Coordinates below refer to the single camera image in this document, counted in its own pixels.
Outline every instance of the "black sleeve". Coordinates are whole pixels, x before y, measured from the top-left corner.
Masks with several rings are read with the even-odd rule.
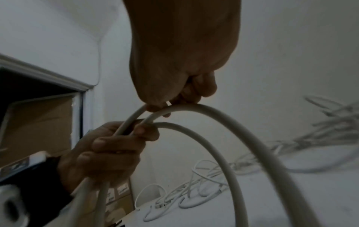
[[[71,202],[57,172],[59,157],[50,157],[11,177],[7,184],[16,185],[30,215],[28,227],[42,227],[59,215]]]

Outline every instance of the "ceiling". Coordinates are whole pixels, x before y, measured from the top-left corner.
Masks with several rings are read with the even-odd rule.
[[[110,28],[118,17],[122,0],[42,0],[89,32],[95,40]]]

